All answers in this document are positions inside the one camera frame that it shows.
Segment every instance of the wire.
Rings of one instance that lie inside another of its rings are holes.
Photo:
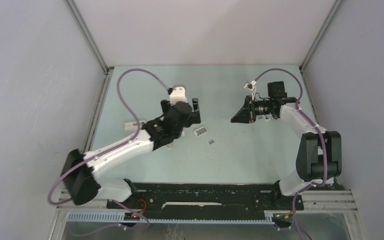
[[[255,95],[258,95],[258,98],[259,98],[260,100],[270,99],[270,98],[268,98],[268,97],[261,97],[260,94],[259,94],[258,92],[256,92]]]
[[[312,238],[310,237],[310,235],[308,235],[303,229],[300,229],[300,227],[298,226],[297,217],[296,217],[296,213],[295,213],[295,201],[297,200],[297,196],[299,194],[310,189],[312,187],[312,185],[317,186],[317,187],[323,187],[326,184],[326,181],[328,180],[328,154],[326,151],[325,138],[323,137],[322,131],[320,131],[320,129],[319,129],[319,125],[315,124],[311,120],[311,118],[303,112],[303,110],[300,107],[300,100],[303,97],[303,86],[301,85],[300,80],[298,80],[298,78],[294,74],[292,74],[290,71],[282,69],[282,68],[270,68],[270,69],[262,72],[260,75],[258,75],[257,78],[255,79],[255,81],[257,82],[264,74],[271,72],[271,71],[281,71],[281,72],[287,73],[296,81],[296,83],[299,86],[299,97],[295,102],[295,108],[296,108],[297,112],[303,118],[305,118],[305,120],[316,130],[316,132],[320,138],[320,141],[321,141],[321,149],[323,151],[323,180],[321,183],[311,182],[308,186],[297,191],[295,193],[295,195],[293,196],[293,200],[292,200],[292,215],[293,215],[293,221],[295,222],[296,231],[298,232],[298,235],[301,239],[303,239],[302,233],[305,233],[308,236],[308,238],[311,240]]]
[[[137,200],[138,202],[143,202],[144,206],[143,206],[143,209],[142,209],[142,214],[145,213],[145,209],[147,209],[147,202],[145,200],[143,200],[142,198]]]
[[[74,232],[71,231],[70,228],[68,229],[68,232],[69,232],[71,235],[75,236],[75,237],[86,237],[86,236],[90,236],[90,235],[92,235],[92,234],[95,234],[95,233],[97,233],[97,232],[99,232],[99,231],[101,231],[101,230],[104,230],[104,229],[107,229],[107,228],[112,228],[112,227],[122,227],[123,229],[142,230],[142,229],[146,229],[147,227],[150,226],[150,224],[151,224],[151,223],[150,223],[150,220],[149,220],[148,218],[146,218],[144,215],[142,215],[143,212],[142,212],[142,214],[140,214],[139,212],[134,211],[134,210],[132,210],[132,209],[126,207],[126,206],[123,205],[121,202],[118,202],[118,201],[116,201],[116,200],[112,200],[112,201],[113,201],[115,204],[119,205],[120,207],[124,208],[125,210],[127,210],[127,211],[129,211],[129,212],[131,212],[131,213],[133,213],[133,214],[135,214],[135,215],[141,217],[143,220],[146,221],[146,226],[131,227],[131,226],[122,225],[121,223],[112,223],[112,224],[105,225],[105,226],[103,226],[103,227],[100,227],[100,228],[98,228],[98,229],[96,229],[96,230],[93,230],[93,231],[91,231],[91,232],[87,232],[87,233],[74,233]]]
[[[274,227],[278,230],[278,231],[287,231],[287,230],[291,230],[291,229],[297,229],[296,227],[279,227],[278,225],[276,225],[276,223],[274,224]],[[310,234],[304,230],[301,230],[305,235],[307,235],[308,239],[309,240],[313,240],[312,237],[310,236]]]

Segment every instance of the gray wall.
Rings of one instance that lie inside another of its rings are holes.
[[[103,73],[62,0],[0,0],[0,240],[39,240]]]
[[[384,1],[345,1],[306,80],[320,123],[342,135],[341,183],[369,239],[384,239]]]

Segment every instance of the white wall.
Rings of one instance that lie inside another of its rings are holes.
[[[299,65],[335,0],[76,0],[109,66]]]
[[[342,135],[341,183],[369,239],[384,239],[384,1],[346,0],[306,78],[321,124]]]
[[[39,240],[103,73],[62,0],[0,0],[0,240]]]

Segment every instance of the light blue tabletop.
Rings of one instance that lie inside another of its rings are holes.
[[[134,157],[114,167],[107,177],[134,182],[162,183],[274,183],[295,169],[300,139],[282,120],[257,120],[253,124],[230,123],[250,92],[243,87],[270,68],[282,68],[300,79],[296,65],[204,65],[204,66],[117,66],[99,119],[92,149],[99,149],[127,137],[124,125],[133,117],[120,102],[116,83],[132,68],[151,71],[169,87],[185,85],[186,97],[199,99],[201,124],[185,128],[185,136],[173,147]],[[288,74],[272,71],[258,81],[257,92],[267,97],[267,83],[284,81],[288,97],[298,98],[300,89]],[[121,93],[140,120],[162,114],[160,101],[166,90],[144,72],[131,72],[121,81]],[[314,118],[307,92],[301,99],[303,110]],[[208,132],[195,136],[205,126]]]

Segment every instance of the small object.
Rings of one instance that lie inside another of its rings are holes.
[[[198,129],[196,129],[195,131],[193,131],[193,133],[195,134],[195,136],[199,136],[199,135],[202,135],[204,133],[208,132],[208,129],[205,127],[205,126],[202,126]]]
[[[139,127],[141,127],[143,124],[145,124],[145,121],[144,121],[144,120],[141,120],[141,121],[139,121],[139,124],[140,124]],[[136,129],[138,129],[138,123],[135,122],[135,121],[126,122],[126,123],[124,124],[124,130],[125,130],[126,132],[130,132],[130,133],[131,133],[131,132],[136,131]]]

